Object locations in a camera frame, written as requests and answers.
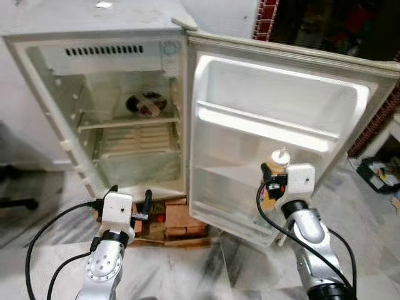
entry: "tile floor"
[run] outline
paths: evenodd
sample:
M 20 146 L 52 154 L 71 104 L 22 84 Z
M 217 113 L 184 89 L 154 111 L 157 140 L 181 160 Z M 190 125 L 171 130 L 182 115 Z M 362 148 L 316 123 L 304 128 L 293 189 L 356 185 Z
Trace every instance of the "tile floor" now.
M 23 260 L 27 243 L 58 212 L 88 199 L 74 172 L 26 174 L 2 184 L 0 194 L 36 196 L 40 207 L 0 210 L 0 290 L 7 299 L 27 299 Z M 324 222 L 350 243 L 357 259 L 359 300 L 400 299 L 400 218 L 391 196 L 376 194 L 348 165 L 337 168 L 313 197 Z M 36 249 L 32 267 L 38 299 L 43 299 L 54 268 L 85 251 L 97 231 L 88 209 L 66 216 Z M 351 275 L 345 248 L 332 239 L 345 275 Z M 159 247 L 128 248 L 118 299 L 307 299 L 289 245 L 267 249 L 222 233 L 210 249 L 184 252 Z M 82 264 L 60 275 L 55 299 L 74 299 Z

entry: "bottle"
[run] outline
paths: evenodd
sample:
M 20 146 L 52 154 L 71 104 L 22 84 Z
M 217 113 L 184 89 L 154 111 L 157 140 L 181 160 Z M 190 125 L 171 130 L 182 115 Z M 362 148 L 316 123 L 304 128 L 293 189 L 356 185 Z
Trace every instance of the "bottle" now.
M 270 168 L 272 175 L 285 174 L 286 168 L 290 164 L 290 154 L 284 147 L 280 150 L 275 150 L 267 158 L 266 164 Z M 272 211 L 275 208 L 276 200 L 270 199 L 267 192 L 264 193 L 263 199 L 261 203 L 262 209 L 267 212 Z

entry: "red brick wall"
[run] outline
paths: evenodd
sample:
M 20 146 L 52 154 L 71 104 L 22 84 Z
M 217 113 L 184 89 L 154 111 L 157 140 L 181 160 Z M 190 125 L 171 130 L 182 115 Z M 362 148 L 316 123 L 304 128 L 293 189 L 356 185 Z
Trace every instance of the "red brick wall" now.
M 279 0 L 260 0 L 253 39 L 268 41 Z
M 400 61 L 400 51 L 394 58 L 395 61 Z M 365 130 L 360 134 L 356 142 L 351 146 L 350 150 L 347 152 L 350 158 L 359 156 L 367 147 L 367 145 L 372 141 L 372 139 L 380 133 L 382 128 L 391 121 L 393 114 L 396 112 L 397 108 L 400 106 L 400 81 L 397 83 L 396 87 L 393 89 L 392 93 L 387 97 L 384 104 L 381 106 L 379 111 L 375 114 L 371 122 L 365 128 Z

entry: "floor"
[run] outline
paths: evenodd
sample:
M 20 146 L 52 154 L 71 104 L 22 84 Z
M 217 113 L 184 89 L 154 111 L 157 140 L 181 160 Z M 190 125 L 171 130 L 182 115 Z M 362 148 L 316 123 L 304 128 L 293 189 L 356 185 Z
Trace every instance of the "floor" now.
M 0 210 L 0 290 L 7 299 L 28 299 L 23 264 L 26 246 L 36 231 L 62 210 L 88 200 L 74 172 L 25 174 L 17 182 L 2 184 L 0 194 L 36 196 L 36 211 Z M 325 180 L 313 196 L 322 219 L 350 243 L 357 259 L 358 299 L 400 298 L 400 218 L 391 195 L 376 194 L 345 164 Z M 65 216 L 41 239 L 32 263 L 38 299 L 56 266 L 87 250 L 98 226 L 87 208 Z M 349 257 L 334 238 L 334 250 L 350 278 Z M 83 278 L 84 259 L 62 272 L 54 299 L 74 299 Z M 296 270 L 294 254 L 286 243 L 259 249 L 234 236 L 220 233 L 209 249 L 181 251 L 160 247 L 129 247 L 118 299 L 307 299 Z

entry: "bottle cap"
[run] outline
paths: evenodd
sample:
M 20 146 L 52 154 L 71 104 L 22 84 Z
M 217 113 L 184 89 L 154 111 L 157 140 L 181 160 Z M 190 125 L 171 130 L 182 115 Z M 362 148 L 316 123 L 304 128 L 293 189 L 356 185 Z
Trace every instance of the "bottle cap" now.
M 290 154 L 282 148 L 272 152 L 271 160 L 279 167 L 287 167 L 290 163 Z

